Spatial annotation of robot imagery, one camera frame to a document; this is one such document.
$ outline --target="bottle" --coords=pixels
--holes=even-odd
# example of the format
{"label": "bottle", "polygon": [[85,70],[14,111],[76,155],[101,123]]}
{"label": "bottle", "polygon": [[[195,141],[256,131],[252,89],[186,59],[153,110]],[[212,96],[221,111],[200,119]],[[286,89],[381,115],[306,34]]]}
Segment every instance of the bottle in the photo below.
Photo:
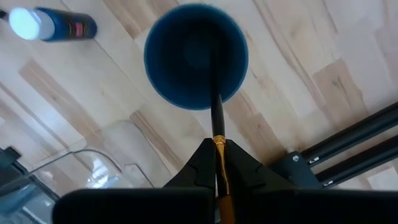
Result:
{"label": "bottle", "polygon": [[44,7],[14,8],[8,20],[13,31],[25,40],[84,40],[97,33],[97,25],[89,15]]}

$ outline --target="black rod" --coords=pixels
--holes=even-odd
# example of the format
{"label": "black rod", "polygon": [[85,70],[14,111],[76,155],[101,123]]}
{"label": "black rod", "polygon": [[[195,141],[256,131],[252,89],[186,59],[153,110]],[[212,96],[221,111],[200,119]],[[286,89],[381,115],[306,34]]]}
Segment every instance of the black rod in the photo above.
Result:
{"label": "black rod", "polygon": [[398,102],[308,148],[302,155],[313,167],[396,125]]}
{"label": "black rod", "polygon": [[397,157],[398,136],[395,136],[315,176],[323,187],[330,188]]}
{"label": "black rod", "polygon": [[217,75],[218,67],[216,52],[210,56],[210,79],[211,79],[211,125],[213,136],[225,136],[223,102],[220,95],[222,80]]}

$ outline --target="screw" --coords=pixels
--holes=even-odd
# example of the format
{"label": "screw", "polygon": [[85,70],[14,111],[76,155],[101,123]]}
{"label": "screw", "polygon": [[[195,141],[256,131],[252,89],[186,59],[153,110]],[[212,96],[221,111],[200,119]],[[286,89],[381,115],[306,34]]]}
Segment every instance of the screw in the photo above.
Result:
{"label": "screw", "polygon": [[327,187],[327,186],[331,185],[332,183],[333,183],[333,181],[331,180],[331,181],[329,181],[329,182],[323,184],[323,186],[324,186],[324,187]]}
{"label": "screw", "polygon": [[318,161],[319,157],[315,157],[314,159],[310,160],[310,164],[313,164],[314,162]]}
{"label": "screw", "polygon": [[294,157],[293,157],[293,161],[294,161],[294,162],[299,161],[299,156],[294,156]]}

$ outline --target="transparent plastic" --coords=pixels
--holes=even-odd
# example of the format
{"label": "transparent plastic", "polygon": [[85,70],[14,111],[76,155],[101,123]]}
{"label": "transparent plastic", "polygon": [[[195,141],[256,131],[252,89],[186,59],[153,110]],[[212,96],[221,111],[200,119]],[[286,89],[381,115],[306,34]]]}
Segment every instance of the transparent plastic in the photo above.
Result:
{"label": "transparent plastic", "polygon": [[[101,144],[93,141],[99,136]],[[132,123],[113,124],[74,147],[81,144],[0,186],[0,224],[52,223],[55,202],[74,190],[161,187],[172,177]]]}

